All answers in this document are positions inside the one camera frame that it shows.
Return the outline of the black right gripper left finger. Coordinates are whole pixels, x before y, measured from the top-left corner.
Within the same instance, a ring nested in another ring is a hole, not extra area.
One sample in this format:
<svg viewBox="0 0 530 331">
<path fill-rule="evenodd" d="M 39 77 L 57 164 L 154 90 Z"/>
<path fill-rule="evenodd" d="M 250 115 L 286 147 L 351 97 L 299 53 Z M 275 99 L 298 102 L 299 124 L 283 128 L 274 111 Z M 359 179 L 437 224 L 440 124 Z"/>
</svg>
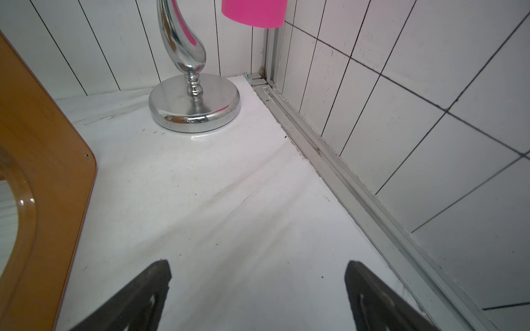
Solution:
<svg viewBox="0 0 530 331">
<path fill-rule="evenodd" d="M 157 330 L 171 278 L 167 260 L 150 264 L 73 330 Z"/>
</svg>

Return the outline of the pink plastic wine glass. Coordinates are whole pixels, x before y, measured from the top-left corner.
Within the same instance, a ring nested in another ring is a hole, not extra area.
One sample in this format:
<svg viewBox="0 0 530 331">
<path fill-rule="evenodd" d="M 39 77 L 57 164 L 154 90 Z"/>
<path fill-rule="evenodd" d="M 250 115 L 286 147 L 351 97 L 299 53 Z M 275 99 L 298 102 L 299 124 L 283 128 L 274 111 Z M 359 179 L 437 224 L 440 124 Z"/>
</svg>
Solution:
<svg viewBox="0 0 530 331">
<path fill-rule="evenodd" d="M 247 26 L 279 28 L 287 13 L 288 0 L 222 0 L 222 14 Z"/>
</svg>

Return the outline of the wooden three-tier shelf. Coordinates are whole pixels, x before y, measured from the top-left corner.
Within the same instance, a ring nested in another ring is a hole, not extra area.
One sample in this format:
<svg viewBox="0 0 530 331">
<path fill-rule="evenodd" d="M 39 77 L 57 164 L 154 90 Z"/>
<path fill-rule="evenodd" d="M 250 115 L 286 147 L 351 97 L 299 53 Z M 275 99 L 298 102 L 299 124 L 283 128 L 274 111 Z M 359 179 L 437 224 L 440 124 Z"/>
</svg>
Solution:
<svg viewBox="0 0 530 331">
<path fill-rule="evenodd" d="M 97 173 L 91 149 L 1 38 L 1 177 L 18 213 L 1 329 L 53 330 Z"/>
</svg>

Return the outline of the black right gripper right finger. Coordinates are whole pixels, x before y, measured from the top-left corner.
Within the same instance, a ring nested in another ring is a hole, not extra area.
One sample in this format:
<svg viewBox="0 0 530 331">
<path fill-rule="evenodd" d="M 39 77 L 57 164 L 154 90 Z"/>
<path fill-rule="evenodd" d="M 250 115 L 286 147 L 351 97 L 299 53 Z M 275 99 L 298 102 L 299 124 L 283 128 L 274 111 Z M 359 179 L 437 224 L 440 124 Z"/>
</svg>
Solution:
<svg viewBox="0 0 530 331">
<path fill-rule="evenodd" d="M 363 263 L 350 261 L 344 281 L 357 330 L 437 330 Z"/>
</svg>

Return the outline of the chrome glass holder stand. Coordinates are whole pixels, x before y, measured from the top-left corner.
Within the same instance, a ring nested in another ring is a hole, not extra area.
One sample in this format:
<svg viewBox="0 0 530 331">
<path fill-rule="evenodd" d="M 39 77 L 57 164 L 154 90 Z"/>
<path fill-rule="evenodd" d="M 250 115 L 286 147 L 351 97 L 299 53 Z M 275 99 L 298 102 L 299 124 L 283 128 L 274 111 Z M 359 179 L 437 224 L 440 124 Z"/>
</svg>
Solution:
<svg viewBox="0 0 530 331">
<path fill-rule="evenodd" d="M 206 50 L 186 24 L 176 1 L 158 1 L 157 15 L 164 47 L 182 73 L 162 81 L 149 95 L 153 120 L 181 133 L 216 130 L 240 113 L 235 84 L 214 74 L 203 74 Z"/>
</svg>

